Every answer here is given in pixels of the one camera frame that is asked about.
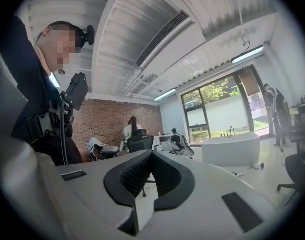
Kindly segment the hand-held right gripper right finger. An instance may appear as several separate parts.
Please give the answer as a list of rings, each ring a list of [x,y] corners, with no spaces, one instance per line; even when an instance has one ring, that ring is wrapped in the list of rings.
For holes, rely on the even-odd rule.
[[[244,232],[222,196],[236,193],[263,221],[276,213],[269,200],[252,186],[215,165],[161,152],[187,167],[195,178],[189,198],[178,208],[157,211],[139,233],[140,240],[235,240]]]

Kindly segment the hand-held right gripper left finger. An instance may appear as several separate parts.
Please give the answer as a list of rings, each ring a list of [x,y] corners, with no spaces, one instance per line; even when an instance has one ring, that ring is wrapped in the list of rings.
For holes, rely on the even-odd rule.
[[[131,236],[150,240],[139,227],[136,197],[151,175],[152,151],[135,153],[107,160],[57,167],[63,176],[84,173],[66,181],[69,190],[94,215],[101,226]]]

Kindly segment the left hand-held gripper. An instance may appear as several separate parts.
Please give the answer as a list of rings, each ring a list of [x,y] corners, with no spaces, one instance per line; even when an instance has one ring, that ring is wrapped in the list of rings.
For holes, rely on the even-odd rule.
[[[106,147],[106,157],[114,158],[119,156],[117,146],[107,146],[96,138],[91,138],[87,144],[87,150],[91,159],[103,159],[103,148]]]

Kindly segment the black office chair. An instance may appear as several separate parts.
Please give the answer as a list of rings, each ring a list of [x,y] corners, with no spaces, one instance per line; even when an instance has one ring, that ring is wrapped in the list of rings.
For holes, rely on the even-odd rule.
[[[277,191],[279,192],[282,188],[292,189],[296,192],[301,192],[305,188],[305,155],[294,154],[285,158],[285,168],[288,176],[293,181],[290,184],[279,184]]]
[[[130,138],[129,150],[131,152],[144,151],[140,156],[131,160],[122,176],[124,187],[134,198],[137,198],[141,191],[143,191],[143,196],[146,196],[144,187],[153,170],[153,143],[154,137],[147,135],[145,131],[138,131]]]

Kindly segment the white drawer cabinet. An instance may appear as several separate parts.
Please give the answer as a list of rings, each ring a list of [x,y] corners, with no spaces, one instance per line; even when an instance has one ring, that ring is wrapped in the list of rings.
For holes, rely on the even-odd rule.
[[[171,152],[171,134],[154,136],[152,150]]]

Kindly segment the white bathtub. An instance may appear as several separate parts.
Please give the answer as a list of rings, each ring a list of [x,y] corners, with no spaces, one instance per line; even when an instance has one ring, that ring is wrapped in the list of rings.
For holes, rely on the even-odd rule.
[[[202,162],[219,166],[250,166],[259,163],[260,136],[247,132],[207,138],[201,144]]]

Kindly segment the black chest harness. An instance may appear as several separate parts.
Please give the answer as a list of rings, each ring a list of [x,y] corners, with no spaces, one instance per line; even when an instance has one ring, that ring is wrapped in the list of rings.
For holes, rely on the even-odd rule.
[[[64,133],[67,138],[73,137],[73,108],[64,102],[63,123]],[[27,141],[33,144],[38,139],[47,135],[59,136],[61,134],[61,108],[53,108],[49,103],[49,111],[30,118],[26,123]]]

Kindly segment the ceiling strip light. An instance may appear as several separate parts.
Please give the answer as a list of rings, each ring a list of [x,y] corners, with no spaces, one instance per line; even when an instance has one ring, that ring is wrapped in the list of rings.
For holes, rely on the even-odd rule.
[[[172,95],[172,94],[175,93],[176,91],[177,91],[177,90],[176,90],[175,88],[173,88],[173,89],[167,91],[166,93],[164,93],[164,94],[162,94],[162,95],[156,97],[156,98],[154,99],[154,101],[155,101],[155,102],[160,101],[160,100],[162,100],[162,99],[164,99],[164,98],[166,98],[166,97]]]
[[[257,54],[259,54],[259,53],[261,53],[261,52],[263,52],[263,51],[264,51],[264,45],[258,46],[258,47],[256,47],[256,48],[250,50],[250,51],[247,51],[247,52],[244,52],[244,53],[240,54],[240,55],[237,56],[237,57],[234,57],[234,58],[231,60],[231,63],[232,63],[233,65],[234,65],[234,64],[237,64],[237,63],[239,63],[239,62],[241,62],[241,61],[244,61],[244,60],[246,60],[246,59],[248,59],[248,58],[250,58],[250,57],[252,57],[252,56],[254,56],[254,55],[257,55]]]
[[[58,81],[58,79],[56,78],[54,73],[51,73],[51,75],[49,76],[49,80],[52,82],[52,84],[56,87],[56,88],[60,88],[61,84]]]

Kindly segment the black-framed window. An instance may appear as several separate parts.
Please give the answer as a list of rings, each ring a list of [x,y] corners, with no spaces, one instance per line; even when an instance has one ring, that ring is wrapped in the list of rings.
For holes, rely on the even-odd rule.
[[[220,138],[229,133],[230,126],[235,135],[255,132],[261,139],[273,135],[273,122],[269,110],[252,111],[250,97],[240,79],[242,73],[252,71],[264,100],[264,85],[253,65],[231,73],[216,81],[196,88],[181,96],[187,124],[189,142],[199,146],[205,139]]]

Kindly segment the person's black shirt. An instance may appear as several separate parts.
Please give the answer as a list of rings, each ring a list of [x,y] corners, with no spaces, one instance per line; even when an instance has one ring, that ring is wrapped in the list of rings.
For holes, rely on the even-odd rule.
[[[27,138],[27,121],[47,113],[50,103],[57,109],[62,100],[41,64],[34,44],[28,39],[24,23],[15,15],[9,19],[0,39],[0,53],[17,82],[18,90],[27,99],[11,136],[27,142],[36,152],[49,155],[56,166],[64,165],[60,136],[46,135],[34,143],[30,143]]]

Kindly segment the pink paper notes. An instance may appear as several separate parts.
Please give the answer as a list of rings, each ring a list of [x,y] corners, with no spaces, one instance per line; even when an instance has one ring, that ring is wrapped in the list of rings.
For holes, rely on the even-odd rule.
[[[249,105],[252,111],[261,110],[266,107],[264,99],[260,98],[258,94],[254,94],[250,97]]]

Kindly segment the ceiling air vent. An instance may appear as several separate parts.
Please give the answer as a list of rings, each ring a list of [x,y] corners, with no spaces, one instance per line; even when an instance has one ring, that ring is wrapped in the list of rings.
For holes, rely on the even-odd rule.
[[[181,10],[148,43],[136,61],[144,69],[175,37],[192,24],[190,16]]]

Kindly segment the brown board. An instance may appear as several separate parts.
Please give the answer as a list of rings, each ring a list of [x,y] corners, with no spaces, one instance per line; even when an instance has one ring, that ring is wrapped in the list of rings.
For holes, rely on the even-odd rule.
[[[244,72],[239,76],[247,96],[252,96],[260,92],[259,84],[252,71]]]

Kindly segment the black frame desk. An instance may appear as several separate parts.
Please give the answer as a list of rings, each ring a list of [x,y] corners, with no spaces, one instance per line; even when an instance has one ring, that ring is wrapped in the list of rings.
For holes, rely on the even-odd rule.
[[[290,112],[290,141],[296,144],[298,154],[305,150],[305,96],[301,104],[293,106]]]

